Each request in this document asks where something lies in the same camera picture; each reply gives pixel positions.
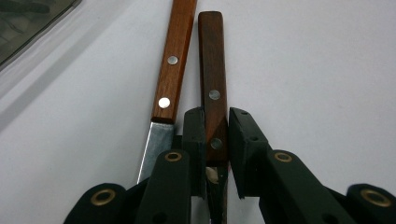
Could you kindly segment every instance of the knife blade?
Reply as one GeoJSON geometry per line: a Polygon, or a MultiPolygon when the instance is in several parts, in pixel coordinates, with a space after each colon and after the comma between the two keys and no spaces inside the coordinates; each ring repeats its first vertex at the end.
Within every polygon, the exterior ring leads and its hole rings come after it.
{"type": "Polygon", "coordinates": [[[206,191],[210,222],[227,223],[227,91],[223,18],[220,12],[198,16],[201,99],[205,111],[206,191]]]}
{"type": "Polygon", "coordinates": [[[174,0],[154,96],[148,140],[137,183],[148,178],[157,156],[171,148],[196,0],[174,0]]]}

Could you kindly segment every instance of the gray surface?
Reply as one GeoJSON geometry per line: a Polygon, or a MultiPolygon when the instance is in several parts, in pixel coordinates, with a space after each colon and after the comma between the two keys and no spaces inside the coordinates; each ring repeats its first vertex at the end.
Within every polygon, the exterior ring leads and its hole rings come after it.
{"type": "MultiPolygon", "coordinates": [[[[135,184],[170,0],[84,0],[0,73],[0,223],[62,223],[87,189],[135,184]]],[[[396,194],[396,3],[208,1],[224,18],[229,106],[329,188],[396,194]]],[[[200,104],[193,27],[177,130],[200,104]]],[[[229,223],[260,223],[257,200],[229,223]]],[[[192,223],[206,223],[193,199],[192,223]]]]}

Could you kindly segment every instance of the brass rivet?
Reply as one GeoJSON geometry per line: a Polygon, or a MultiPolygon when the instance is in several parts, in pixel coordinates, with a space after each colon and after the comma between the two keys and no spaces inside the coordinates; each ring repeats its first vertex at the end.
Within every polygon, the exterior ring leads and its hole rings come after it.
{"type": "Polygon", "coordinates": [[[116,191],[113,189],[102,189],[93,194],[91,197],[91,203],[96,206],[102,206],[113,201],[115,197],[116,191]],[[108,194],[108,196],[105,199],[98,199],[99,195],[101,194],[108,194]]]}
{"type": "Polygon", "coordinates": [[[167,161],[180,161],[181,154],[178,152],[169,152],[168,154],[165,155],[165,159],[167,161]]]}
{"type": "Polygon", "coordinates": [[[375,204],[380,207],[389,207],[392,205],[392,202],[389,198],[385,197],[383,194],[372,190],[372,189],[363,189],[361,190],[361,197],[369,203],[375,204]]]}
{"type": "Polygon", "coordinates": [[[290,162],[293,160],[293,158],[290,155],[288,155],[284,152],[277,152],[275,154],[275,159],[277,159],[279,161],[283,161],[283,162],[290,162]]]}

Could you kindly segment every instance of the wooden knife handle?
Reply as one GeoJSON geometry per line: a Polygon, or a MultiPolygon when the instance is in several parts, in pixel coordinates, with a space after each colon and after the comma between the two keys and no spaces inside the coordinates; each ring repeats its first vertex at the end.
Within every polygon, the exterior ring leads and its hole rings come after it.
{"type": "Polygon", "coordinates": [[[151,120],[175,123],[196,0],[174,0],[151,120]]]}
{"type": "Polygon", "coordinates": [[[220,12],[198,17],[201,94],[205,111],[206,165],[227,166],[227,91],[223,20],[220,12]]]}

